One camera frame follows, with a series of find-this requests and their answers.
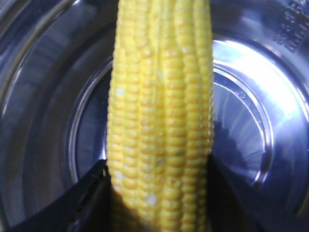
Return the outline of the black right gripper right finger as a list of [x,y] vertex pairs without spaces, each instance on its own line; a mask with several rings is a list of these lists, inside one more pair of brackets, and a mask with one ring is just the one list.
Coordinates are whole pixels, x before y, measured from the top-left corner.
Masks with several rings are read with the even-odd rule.
[[213,155],[207,164],[208,215],[213,232],[307,232],[308,220],[264,198]]

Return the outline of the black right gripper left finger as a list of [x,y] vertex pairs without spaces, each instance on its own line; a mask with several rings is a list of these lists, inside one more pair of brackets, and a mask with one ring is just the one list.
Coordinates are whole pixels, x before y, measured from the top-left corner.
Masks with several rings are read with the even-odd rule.
[[111,177],[99,160],[69,191],[10,232],[109,232]]

